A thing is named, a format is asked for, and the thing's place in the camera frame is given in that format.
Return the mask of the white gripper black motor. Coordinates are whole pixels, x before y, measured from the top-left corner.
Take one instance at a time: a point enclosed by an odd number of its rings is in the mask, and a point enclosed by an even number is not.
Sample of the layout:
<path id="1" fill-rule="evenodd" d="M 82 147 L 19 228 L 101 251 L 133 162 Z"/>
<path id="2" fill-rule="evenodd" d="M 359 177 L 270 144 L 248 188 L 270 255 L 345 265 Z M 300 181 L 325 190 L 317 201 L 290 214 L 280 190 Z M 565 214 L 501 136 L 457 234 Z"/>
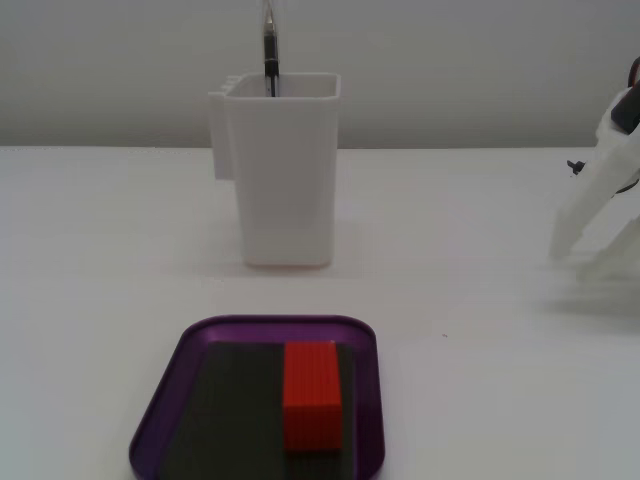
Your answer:
<path id="1" fill-rule="evenodd" d="M 611 102 L 596 129 L 598 153 L 575 180 L 558 209 L 549 256 L 566 257 L 583 231 L 639 171 L 639 144 L 627 143 L 639 129 L 639 58 L 629 69 L 627 87 Z M 630 220 L 612 242 L 577 273 L 579 281 L 598 281 L 628 270 L 639 262 L 639 218 Z"/>

